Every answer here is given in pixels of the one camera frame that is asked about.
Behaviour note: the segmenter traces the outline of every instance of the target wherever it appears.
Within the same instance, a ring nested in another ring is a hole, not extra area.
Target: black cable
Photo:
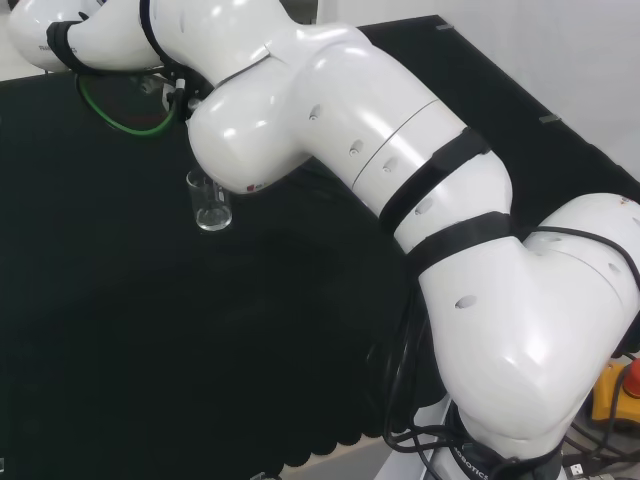
[[[631,370],[631,365],[627,365],[624,367],[620,375],[618,375],[618,379],[616,380],[616,385],[614,387],[613,400],[611,402],[611,412],[609,413],[609,422],[607,423],[607,429],[605,430],[604,437],[602,438],[601,446],[597,447],[593,452],[591,452],[587,458],[593,458],[598,455],[608,444],[609,437],[611,433],[613,433],[613,426],[616,423],[616,412],[618,411],[618,399],[620,398],[620,392],[622,391],[622,382],[624,382],[625,377]]]
[[[560,234],[564,234],[564,235],[571,235],[571,236],[574,236],[574,237],[582,237],[582,238],[586,238],[588,240],[593,240],[595,242],[602,243],[603,245],[606,245],[607,247],[613,248],[620,255],[622,255],[624,260],[627,262],[627,265],[629,265],[629,270],[631,270],[631,274],[633,275],[633,279],[636,281],[636,286],[640,290],[640,272],[638,271],[638,267],[636,266],[636,263],[633,261],[633,258],[631,257],[631,255],[629,255],[629,252],[627,252],[624,248],[622,248],[620,245],[618,245],[613,240],[609,240],[608,238],[601,237],[600,235],[596,235],[595,233],[583,232],[581,230],[573,230],[571,228],[538,227],[538,228],[534,229],[533,231],[534,232],[560,233]]]
[[[417,436],[413,437],[413,443],[415,444],[416,448],[420,446],[420,442],[418,441]],[[433,466],[431,465],[431,462],[429,461],[427,456],[424,454],[424,452],[422,450],[419,450],[418,455],[420,455],[420,460],[422,460],[422,463],[424,463],[424,466],[427,469],[427,471],[424,474],[424,477],[426,477],[427,473],[429,473],[435,480],[442,480],[442,477],[438,475],[438,472],[436,472],[435,468],[433,468]]]

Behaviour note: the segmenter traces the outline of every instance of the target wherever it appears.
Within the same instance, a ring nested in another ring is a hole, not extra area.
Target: white robotic arm
[[[53,70],[31,22],[53,0],[23,3],[13,38]],[[502,162],[357,29],[295,24],[278,0],[151,0],[150,18],[162,50],[217,87],[188,124],[204,170],[248,194],[311,156],[327,165],[424,267],[438,367],[469,434],[505,458],[553,451],[640,309],[625,259],[577,236],[495,233],[512,199]],[[156,66],[138,20],[137,1],[108,0],[69,45],[96,69]],[[543,225],[605,237],[640,264],[633,201],[589,195]]]

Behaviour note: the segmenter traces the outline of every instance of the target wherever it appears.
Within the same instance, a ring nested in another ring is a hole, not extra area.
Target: cable
[[[86,85],[85,81],[86,81],[86,77],[80,76],[80,75],[76,75],[76,88],[77,88],[78,92],[80,93],[80,96],[82,97],[82,99],[86,102],[86,104],[94,112],[96,112],[105,122],[107,122],[112,127],[116,128],[117,130],[120,130],[122,132],[128,133],[130,135],[134,135],[134,136],[137,136],[137,137],[153,137],[153,136],[156,136],[156,135],[160,135],[160,134],[164,133],[166,130],[168,130],[169,127],[173,124],[174,120],[177,117],[178,105],[179,105],[179,103],[181,103],[182,95],[184,94],[184,90],[183,89],[177,89],[176,90],[172,108],[169,111],[169,114],[167,115],[167,118],[165,118],[164,121],[160,125],[158,125],[157,127],[151,128],[149,130],[135,130],[135,129],[126,127],[126,126],[116,122],[111,117],[109,117],[93,101],[93,99],[89,95],[89,92],[87,91],[87,85]]]
[[[613,400],[611,402],[611,412],[609,413],[609,422],[607,424],[607,429],[605,430],[604,437],[602,437],[602,445],[593,450],[593,452],[591,452],[587,458],[593,458],[598,455],[603,450],[603,448],[605,448],[605,445],[607,445],[609,442],[609,437],[611,436],[611,433],[613,433],[613,426],[616,423],[616,412],[618,411],[618,399],[620,398],[620,391],[622,390],[622,382],[624,382],[624,379],[629,373],[629,370],[631,370],[631,365],[627,365],[626,367],[624,367],[622,372],[620,372],[620,375],[618,375],[618,379],[616,380],[616,386],[613,390]]]
[[[418,441],[417,436],[413,437],[413,443],[415,444],[416,448],[420,446],[420,442]],[[424,454],[424,452],[422,450],[418,450],[418,455],[420,455],[420,460],[422,460],[422,463],[424,463],[424,466],[427,469],[427,471],[424,474],[423,480],[424,478],[427,477],[427,473],[430,474],[435,480],[442,480],[442,477],[438,475],[438,472],[436,472],[435,468],[433,468],[433,466],[431,465],[431,462],[429,461],[427,456]]]

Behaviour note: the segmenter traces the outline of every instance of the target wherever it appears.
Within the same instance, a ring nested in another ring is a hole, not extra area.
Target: small hole
[[[467,295],[466,297],[458,300],[458,303],[456,303],[456,308],[463,309],[473,307],[477,301],[478,298],[475,295]]]
[[[349,155],[355,157],[362,151],[363,147],[364,143],[362,143],[362,140],[356,140],[355,142],[353,142],[353,145],[351,145],[351,148],[349,149]]]
[[[418,208],[416,208],[416,215],[424,215],[431,207],[433,207],[433,200],[427,198],[424,202],[418,205]]]
[[[316,105],[309,114],[309,120],[315,121],[322,114],[322,105]]]
[[[384,164],[384,167],[382,167],[382,170],[385,173],[391,173],[396,169],[397,166],[398,166],[398,159],[396,157],[392,157],[389,160],[387,160],[387,163]]]

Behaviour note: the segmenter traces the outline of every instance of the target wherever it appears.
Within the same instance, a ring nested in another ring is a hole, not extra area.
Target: black cloth
[[[582,193],[640,198],[441,23],[365,32],[501,156],[517,222]],[[116,132],[69,75],[0,83],[0,117],[5,478],[247,479],[375,433],[363,361],[394,330],[406,272],[333,176],[311,164],[236,197],[232,229],[203,235],[184,128]],[[439,381],[422,363],[428,404]]]

